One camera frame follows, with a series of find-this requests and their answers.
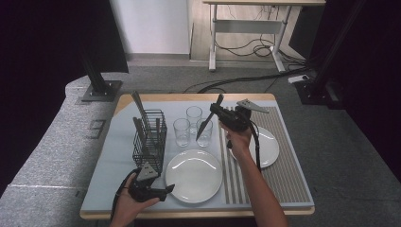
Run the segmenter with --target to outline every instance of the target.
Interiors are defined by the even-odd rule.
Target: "dish rack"
[[[136,166],[148,162],[159,176],[163,171],[167,126],[161,110],[144,110],[142,119],[133,118],[136,134],[133,139],[132,159]]]

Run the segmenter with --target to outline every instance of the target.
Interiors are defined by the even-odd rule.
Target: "desk leg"
[[[274,41],[274,47],[273,46],[270,47],[271,54],[274,58],[274,61],[277,65],[277,69],[280,73],[286,72],[286,69],[284,68],[284,65],[281,61],[281,54],[278,52],[278,50],[280,49],[280,44],[283,40],[284,32],[286,31],[286,26],[288,23],[289,14],[291,13],[291,8],[292,6],[287,6],[286,17],[284,18],[280,27],[280,32],[278,33],[278,36]]]
[[[218,19],[218,5],[213,5],[212,44],[210,45],[209,71],[216,71],[216,21]]]

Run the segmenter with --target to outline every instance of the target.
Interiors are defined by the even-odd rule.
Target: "gray carpet floor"
[[[211,80],[275,75],[275,69],[207,67],[130,67],[129,74],[103,74],[123,85],[118,95],[183,93]],[[66,87],[66,99],[41,143],[0,200],[4,226],[107,226],[107,220],[79,216],[118,101],[81,105],[87,77]],[[192,87],[196,93],[209,83]],[[235,82],[208,93],[274,94],[292,145],[305,174],[316,212],[289,216],[291,226],[399,226],[401,184],[344,110],[302,105],[288,77]],[[87,139],[94,119],[106,126],[96,140]],[[135,226],[255,226],[252,218],[137,220]]]

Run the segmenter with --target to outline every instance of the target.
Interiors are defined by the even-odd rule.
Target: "white wall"
[[[189,54],[192,0],[110,0],[124,51]]]

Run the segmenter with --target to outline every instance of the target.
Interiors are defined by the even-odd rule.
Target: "black stand base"
[[[120,89],[122,81],[120,80],[105,80],[106,89],[104,92],[96,92],[92,84],[88,87],[85,95],[79,98],[80,102],[113,102],[117,91]]]
[[[338,87],[335,83],[328,82],[321,95],[311,94],[311,82],[294,83],[298,96],[304,105],[326,105],[329,109],[342,110],[341,97],[338,96]]]

